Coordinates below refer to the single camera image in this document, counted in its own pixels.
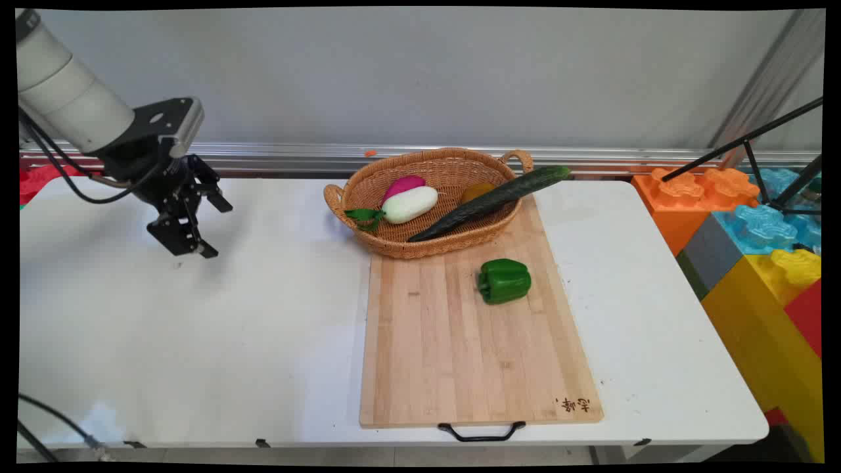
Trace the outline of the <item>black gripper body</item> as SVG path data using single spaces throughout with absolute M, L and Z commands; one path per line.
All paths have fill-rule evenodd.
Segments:
M 132 194 L 161 214 L 194 214 L 199 206 L 199 157 L 174 158 L 175 146 L 171 137 L 145 137 L 99 150 L 97 159 L 123 189 L 97 203 L 114 203 Z

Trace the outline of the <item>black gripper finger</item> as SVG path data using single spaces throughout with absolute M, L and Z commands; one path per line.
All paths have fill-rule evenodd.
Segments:
M 171 197 L 159 207 L 155 221 L 147 225 L 147 233 L 175 256 L 198 254 L 215 258 L 219 252 L 206 242 L 198 228 L 197 210 L 200 196 Z
M 197 181 L 197 183 L 191 185 L 195 194 L 207 198 L 207 201 L 220 213 L 233 210 L 232 204 L 223 197 L 222 190 L 219 187 L 219 174 L 210 165 L 199 158 L 198 155 L 190 154 L 187 156 L 187 167 L 192 171 L 193 179 Z

